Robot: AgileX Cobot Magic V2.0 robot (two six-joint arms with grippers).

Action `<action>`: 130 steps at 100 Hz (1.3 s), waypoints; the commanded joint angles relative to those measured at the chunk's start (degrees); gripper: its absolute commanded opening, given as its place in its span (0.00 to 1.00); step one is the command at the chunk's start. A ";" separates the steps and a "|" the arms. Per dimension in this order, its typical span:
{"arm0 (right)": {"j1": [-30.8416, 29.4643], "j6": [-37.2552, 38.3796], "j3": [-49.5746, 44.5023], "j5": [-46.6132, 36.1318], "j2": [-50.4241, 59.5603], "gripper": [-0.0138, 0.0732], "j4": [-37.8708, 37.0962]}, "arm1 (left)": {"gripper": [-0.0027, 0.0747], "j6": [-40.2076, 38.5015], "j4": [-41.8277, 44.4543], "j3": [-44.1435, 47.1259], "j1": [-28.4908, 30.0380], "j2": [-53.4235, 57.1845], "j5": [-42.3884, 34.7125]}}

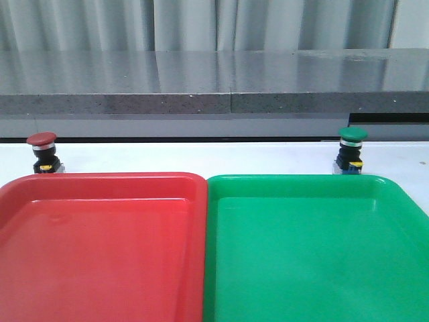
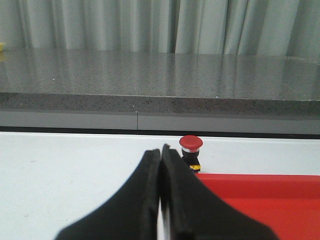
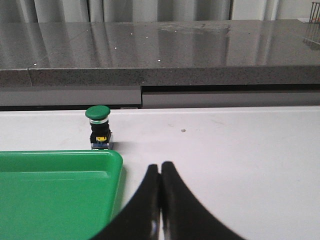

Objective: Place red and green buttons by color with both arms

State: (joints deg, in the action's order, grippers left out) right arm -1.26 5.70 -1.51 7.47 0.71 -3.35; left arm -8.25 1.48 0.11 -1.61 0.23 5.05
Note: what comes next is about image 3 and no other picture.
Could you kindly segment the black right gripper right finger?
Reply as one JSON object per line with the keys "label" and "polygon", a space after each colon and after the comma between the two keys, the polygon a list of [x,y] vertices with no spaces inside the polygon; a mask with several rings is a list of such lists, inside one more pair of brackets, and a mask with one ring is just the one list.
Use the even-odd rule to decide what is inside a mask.
{"label": "black right gripper right finger", "polygon": [[241,240],[193,195],[175,165],[161,165],[162,221],[166,240]]}

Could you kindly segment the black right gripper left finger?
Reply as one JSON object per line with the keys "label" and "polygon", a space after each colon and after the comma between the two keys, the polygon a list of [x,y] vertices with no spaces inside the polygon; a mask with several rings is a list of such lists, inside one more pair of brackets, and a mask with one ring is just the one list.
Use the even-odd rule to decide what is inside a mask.
{"label": "black right gripper left finger", "polygon": [[151,164],[120,213],[93,240],[157,240],[160,231],[160,174]]}

